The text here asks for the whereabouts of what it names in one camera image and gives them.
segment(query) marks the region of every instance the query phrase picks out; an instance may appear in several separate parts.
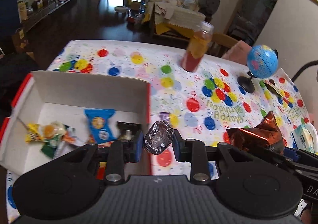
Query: black cable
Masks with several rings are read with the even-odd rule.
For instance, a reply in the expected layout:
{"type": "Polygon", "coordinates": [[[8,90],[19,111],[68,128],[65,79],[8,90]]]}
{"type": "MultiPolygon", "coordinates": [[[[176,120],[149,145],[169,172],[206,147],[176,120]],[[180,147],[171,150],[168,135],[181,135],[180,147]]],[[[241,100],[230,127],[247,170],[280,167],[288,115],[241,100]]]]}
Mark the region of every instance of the black cable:
{"type": "Polygon", "coordinates": [[[295,82],[295,80],[299,77],[299,75],[304,71],[306,70],[307,68],[311,67],[311,66],[315,66],[315,65],[318,65],[318,60],[316,61],[312,61],[312,62],[309,62],[309,63],[306,63],[303,67],[301,67],[299,69],[299,71],[295,74],[295,76],[292,78],[292,82],[295,82]]]}

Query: juice bottle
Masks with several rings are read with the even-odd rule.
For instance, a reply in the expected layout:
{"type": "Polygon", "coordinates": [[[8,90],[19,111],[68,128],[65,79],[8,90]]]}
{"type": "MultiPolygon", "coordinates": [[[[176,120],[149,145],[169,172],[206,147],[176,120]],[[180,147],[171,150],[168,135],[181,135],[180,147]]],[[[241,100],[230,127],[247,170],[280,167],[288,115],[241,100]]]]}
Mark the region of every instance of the juice bottle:
{"type": "Polygon", "coordinates": [[[199,28],[190,39],[188,48],[181,60],[181,67],[188,72],[195,72],[198,65],[209,48],[212,40],[214,27],[205,21],[201,22],[199,28]]]}

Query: globe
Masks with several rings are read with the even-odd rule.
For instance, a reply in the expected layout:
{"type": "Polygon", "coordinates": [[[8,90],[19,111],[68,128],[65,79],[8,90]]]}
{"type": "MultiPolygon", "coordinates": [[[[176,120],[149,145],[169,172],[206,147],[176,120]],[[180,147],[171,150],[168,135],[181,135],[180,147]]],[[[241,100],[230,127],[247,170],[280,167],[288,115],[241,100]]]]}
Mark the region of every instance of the globe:
{"type": "Polygon", "coordinates": [[[278,58],[272,48],[254,46],[247,56],[247,66],[256,78],[268,78],[276,72],[278,58]]]}

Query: metal screw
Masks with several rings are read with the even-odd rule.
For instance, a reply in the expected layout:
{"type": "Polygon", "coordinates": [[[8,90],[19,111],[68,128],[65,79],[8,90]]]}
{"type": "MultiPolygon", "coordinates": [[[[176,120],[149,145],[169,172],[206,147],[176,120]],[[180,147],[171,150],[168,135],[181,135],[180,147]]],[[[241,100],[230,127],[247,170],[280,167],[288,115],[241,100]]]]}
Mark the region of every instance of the metal screw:
{"type": "Polygon", "coordinates": [[[121,175],[119,174],[109,174],[106,176],[106,180],[109,182],[118,182],[121,179],[121,175]]]}
{"type": "Polygon", "coordinates": [[[200,181],[200,182],[203,182],[203,181],[206,181],[209,179],[209,176],[207,174],[204,174],[204,173],[197,173],[193,176],[193,178],[196,180],[196,181],[200,181]]]}

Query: birthday tablecloth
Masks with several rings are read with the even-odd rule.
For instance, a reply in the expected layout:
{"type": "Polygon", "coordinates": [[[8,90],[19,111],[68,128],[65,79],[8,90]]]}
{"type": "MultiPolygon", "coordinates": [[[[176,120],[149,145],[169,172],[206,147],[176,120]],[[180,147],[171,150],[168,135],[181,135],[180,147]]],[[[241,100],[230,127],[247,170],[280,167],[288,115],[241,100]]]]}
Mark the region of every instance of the birthday tablecloth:
{"type": "MultiPolygon", "coordinates": [[[[228,142],[226,129],[254,127],[268,111],[274,111],[284,142],[295,147],[291,131],[309,116],[297,87],[282,69],[268,80],[253,79],[255,92],[246,93],[237,77],[246,66],[205,55],[198,70],[179,66],[184,50],[145,43],[71,41],[48,70],[126,76],[151,83],[151,124],[169,113],[170,123],[184,139],[194,138],[208,146],[228,142]],[[275,85],[282,97],[264,85],[275,85]]],[[[178,163],[172,147],[151,157],[152,174],[190,174],[190,163],[178,163]]]]}

